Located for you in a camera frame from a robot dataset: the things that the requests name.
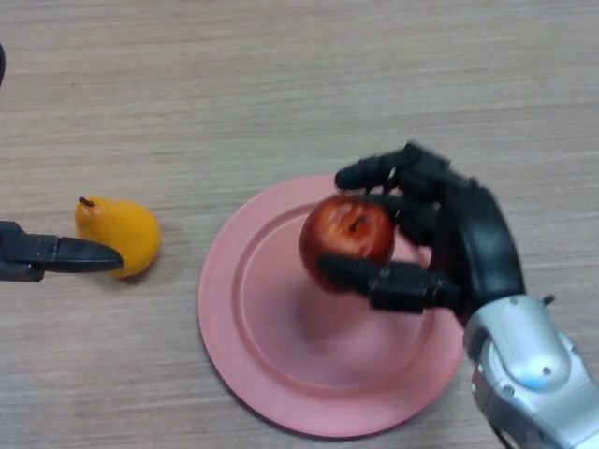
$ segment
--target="table surface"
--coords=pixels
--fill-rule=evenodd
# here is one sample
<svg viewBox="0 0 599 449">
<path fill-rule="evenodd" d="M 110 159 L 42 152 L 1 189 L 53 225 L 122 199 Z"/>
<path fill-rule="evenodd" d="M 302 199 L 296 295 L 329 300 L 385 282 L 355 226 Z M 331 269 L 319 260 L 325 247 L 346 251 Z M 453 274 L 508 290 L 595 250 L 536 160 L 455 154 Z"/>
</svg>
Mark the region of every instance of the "table surface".
<svg viewBox="0 0 599 449">
<path fill-rule="evenodd" d="M 263 424 L 212 373 L 197 276 L 276 182 L 415 139 L 489 185 L 532 293 L 599 374 L 596 0 L 0 1 L 0 209 L 72 235 L 80 195 L 150 206 L 137 284 L 48 275 L 0 292 L 3 448 L 499 448 L 471 368 L 375 438 Z"/>
</svg>

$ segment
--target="silver robotic wrist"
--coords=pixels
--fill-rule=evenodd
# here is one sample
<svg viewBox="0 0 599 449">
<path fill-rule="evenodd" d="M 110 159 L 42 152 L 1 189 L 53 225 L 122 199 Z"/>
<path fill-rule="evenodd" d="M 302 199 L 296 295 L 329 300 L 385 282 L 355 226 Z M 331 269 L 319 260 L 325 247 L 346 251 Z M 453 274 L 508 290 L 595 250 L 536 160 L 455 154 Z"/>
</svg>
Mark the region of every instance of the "silver robotic wrist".
<svg viewBox="0 0 599 449">
<path fill-rule="evenodd" d="M 469 320 L 479 410 L 522 449 L 599 449 L 599 388 L 542 299 L 506 297 Z"/>
</svg>

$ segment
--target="red apple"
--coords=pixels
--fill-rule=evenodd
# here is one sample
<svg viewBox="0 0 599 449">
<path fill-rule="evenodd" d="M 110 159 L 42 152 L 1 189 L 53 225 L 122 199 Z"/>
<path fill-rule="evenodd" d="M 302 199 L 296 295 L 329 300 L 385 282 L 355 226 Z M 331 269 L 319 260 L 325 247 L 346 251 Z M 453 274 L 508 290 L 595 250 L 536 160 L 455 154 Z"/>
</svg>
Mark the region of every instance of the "red apple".
<svg viewBox="0 0 599 449">
<path fill-rule="evenodd" d="M 299 253 L 314 281 L 329 292 L 345 289 L 318 272 L 316 260 L 335 253 L 365 257 L 385 265 L 393 255 L 395 226 L 387 213 L 373 203 L 351 195 L 334 195 L 318 203 L 299 235 Z"/>
</svg>

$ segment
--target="robotic finger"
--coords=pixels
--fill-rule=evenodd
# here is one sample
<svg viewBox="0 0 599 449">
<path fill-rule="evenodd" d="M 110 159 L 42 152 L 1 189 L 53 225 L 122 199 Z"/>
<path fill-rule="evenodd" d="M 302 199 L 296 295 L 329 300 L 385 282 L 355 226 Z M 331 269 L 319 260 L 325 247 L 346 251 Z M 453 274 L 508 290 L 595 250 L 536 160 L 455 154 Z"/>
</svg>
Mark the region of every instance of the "robotic finger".
<svg viewBox="0 0 599 449">
<path fill-rule="evenodd" d="M 40 282 L 47 271 L 89 273 L 123 266 L 121 255 L 99 243 L 27 234 L 15 222 L 0 222 L 0 281 Z"/>
</svg>

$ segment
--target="robotic hand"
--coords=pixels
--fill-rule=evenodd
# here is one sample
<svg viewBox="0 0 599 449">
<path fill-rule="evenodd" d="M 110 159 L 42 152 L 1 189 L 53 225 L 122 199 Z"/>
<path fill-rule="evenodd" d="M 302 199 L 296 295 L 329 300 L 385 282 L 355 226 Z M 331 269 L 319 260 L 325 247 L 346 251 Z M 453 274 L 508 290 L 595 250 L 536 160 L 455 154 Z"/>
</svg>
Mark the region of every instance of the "robotic hand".
<svg viewBox="0 0 599 449">
<path fill-rule="evenodd" d="M 553 297 L 527 295 L 519 256 L 491 192 L 415 143 L 339 171 L 340 190 L 384 207 L 400 232 L 431 247 L 427 268 L 325 254 L 319 269 L 378 311 L 448 308 L 464 326 L 476 405 L 506 448 L 599 448 L 599 388 L 552 323 Z M 381 194 L 372 189 L 382 187 Z M 392 195 L 393 189 L 399 195 Z"/>
</svg>

